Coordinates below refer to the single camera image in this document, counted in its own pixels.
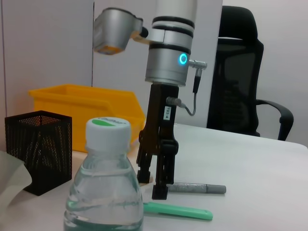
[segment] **white wall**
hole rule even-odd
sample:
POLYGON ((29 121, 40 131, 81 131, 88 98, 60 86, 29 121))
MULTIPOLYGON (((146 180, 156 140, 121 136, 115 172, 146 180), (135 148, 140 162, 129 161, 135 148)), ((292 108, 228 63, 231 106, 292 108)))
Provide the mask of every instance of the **white wall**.
MULTIPOLYGON (((106 7, 121 7, 144 19, 144 25, 151 28, 155 17, 155 0, 96 0, 94 16, 106 7)), ((222 0, 199 0, 196 29, 191 59, 206 61, 197 100, 197 113, 190 117, 184 109, 177 109, 176 122, 206 127, 212 76, 215 64, 218 30, 222 0)), ((104 56, 94 54, 93 86, 130 90, 136 93, 144 113, 147 113, 151 84, 144 81, 148 58, 148 47, 130 41, 125 52, 104 56)), ((189 70, 187 85, 180 88, 180 98, 193 107, 193 79, 195 71, 189 70)))
POLYGON ((3 65, 3 45, 2 45, 2 17, 0 4, 0 151, 5 150, 5 91, 4 91, 4 65, 3 65))
MULTIPOLYGON (((295 122, 287 140, 308 146, 308 1, 224 0, 223 4, 252 11, 264 44, 257 98, 290 109, 295 122)), ((279 112, 265 105, 258 106, 257 112, 258 132, 276 139, 279 112)))
POLYGON ((91 85, 93 0, 2 2, 8 116, 33 110, 28 90, 91 85))

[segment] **bottle cap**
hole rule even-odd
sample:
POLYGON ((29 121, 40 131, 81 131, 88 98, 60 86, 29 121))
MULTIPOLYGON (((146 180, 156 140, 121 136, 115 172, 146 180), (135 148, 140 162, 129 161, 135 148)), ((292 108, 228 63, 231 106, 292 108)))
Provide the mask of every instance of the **bottle cap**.
POLYGON ((87 122, 87 148, 104 152, 127 152, 130 137, 130 123, 127 120, 99 117, 87 122))

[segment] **white table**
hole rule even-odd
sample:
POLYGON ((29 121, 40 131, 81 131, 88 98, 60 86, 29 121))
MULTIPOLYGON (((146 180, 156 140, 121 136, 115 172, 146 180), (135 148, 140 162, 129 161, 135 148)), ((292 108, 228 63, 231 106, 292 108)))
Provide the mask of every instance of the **white table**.
MULTIPOLYGON (((225 195, 169 193, 162 203, 208 209, 213 221, 145 215, 144 231, 308 230, 308 150, 295 143, 184 125, 175 181, 227 186, 225 195)), ((135 165, 138 148, 129 154, 135 165)), ((84 158, 74 153, 73 172, 84 158)), ((155 161, 151 173, 155 175, 155 161)), ((40 197, 21 192, 0 219, 1 231, 61 231, 68 182, 40 197)), ((144 198, 151 195, 147 189, 144 198)))

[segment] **pen holder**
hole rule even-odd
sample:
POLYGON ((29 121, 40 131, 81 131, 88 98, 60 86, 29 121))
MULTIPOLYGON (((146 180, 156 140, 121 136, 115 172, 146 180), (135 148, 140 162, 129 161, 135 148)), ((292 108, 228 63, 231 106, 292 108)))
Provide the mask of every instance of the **pen holder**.
POLYGON ((42 195, 72 178, 72 118, 36 111, 5 118, 7 153, 32 177, 25 191, 42 195))

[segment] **gray marker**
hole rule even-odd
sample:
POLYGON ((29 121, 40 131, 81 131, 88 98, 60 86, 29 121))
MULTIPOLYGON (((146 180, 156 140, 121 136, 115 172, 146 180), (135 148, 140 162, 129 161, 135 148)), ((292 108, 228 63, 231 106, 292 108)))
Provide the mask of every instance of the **gray marker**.
POLYGON ((174 183, 169 184, 169 192, 174 193, 213 193, 213 194, 225 194, 227 191, 224 185, 212 185, 212 184, 190 184, 190 183, 174 183))

